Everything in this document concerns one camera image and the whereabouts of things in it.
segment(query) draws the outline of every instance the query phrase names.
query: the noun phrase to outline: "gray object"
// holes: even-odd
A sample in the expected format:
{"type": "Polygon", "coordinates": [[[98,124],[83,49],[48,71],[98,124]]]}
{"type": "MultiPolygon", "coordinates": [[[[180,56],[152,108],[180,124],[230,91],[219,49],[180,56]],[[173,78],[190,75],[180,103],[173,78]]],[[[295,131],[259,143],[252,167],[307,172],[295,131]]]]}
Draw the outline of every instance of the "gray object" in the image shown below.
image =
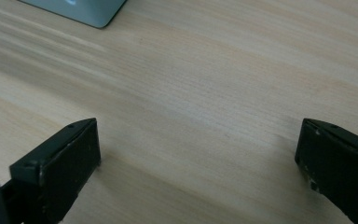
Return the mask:
{"type": "Polygon", "coordinates": [[[20,0],[35,7],[86,23],[106,26],[126,0],[20,0]]]}

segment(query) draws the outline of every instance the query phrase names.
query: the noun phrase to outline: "wood grain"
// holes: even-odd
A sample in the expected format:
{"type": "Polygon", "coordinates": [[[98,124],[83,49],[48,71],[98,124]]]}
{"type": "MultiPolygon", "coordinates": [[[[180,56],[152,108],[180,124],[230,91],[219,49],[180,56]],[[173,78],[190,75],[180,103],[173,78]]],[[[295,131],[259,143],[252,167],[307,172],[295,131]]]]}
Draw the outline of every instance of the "wood grain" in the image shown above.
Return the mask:
{"type": "Polygon", "coordinates": [[[63,223],[350,223],[294,154],[303,118],[358,134],[358,1],[129,0],[103,30],[0,1],[0,183],[91,117],[63,223]]]}

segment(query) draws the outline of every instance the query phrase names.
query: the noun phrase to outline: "light wood surface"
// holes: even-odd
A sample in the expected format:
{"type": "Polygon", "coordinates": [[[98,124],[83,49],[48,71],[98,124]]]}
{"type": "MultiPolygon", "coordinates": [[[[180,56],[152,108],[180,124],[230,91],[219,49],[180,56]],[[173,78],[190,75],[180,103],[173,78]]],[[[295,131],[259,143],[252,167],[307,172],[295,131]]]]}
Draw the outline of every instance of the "light wood surface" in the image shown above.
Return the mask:
{"type": "Polygon", "coordinates": [[[350,223],[294,154],[303,118],[358,134],[358,0],[128,0],[103,30],[0,0],[0,184],[92,117],[63,223],[350,223]]]}

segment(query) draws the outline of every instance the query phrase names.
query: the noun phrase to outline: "wooden table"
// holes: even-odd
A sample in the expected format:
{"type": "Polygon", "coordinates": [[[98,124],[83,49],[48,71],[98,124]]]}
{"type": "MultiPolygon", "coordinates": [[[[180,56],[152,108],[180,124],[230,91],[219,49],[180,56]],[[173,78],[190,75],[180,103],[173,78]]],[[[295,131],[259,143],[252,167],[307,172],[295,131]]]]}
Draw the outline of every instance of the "wooden table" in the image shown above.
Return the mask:
{"type": "Polygon", "coordinates": [[[350,223],[294,154],[303,118],[358,134],[358,0],[129,0],[103,30],[0,0],[0,184],[93,117],[63,223],[350,223]]]}

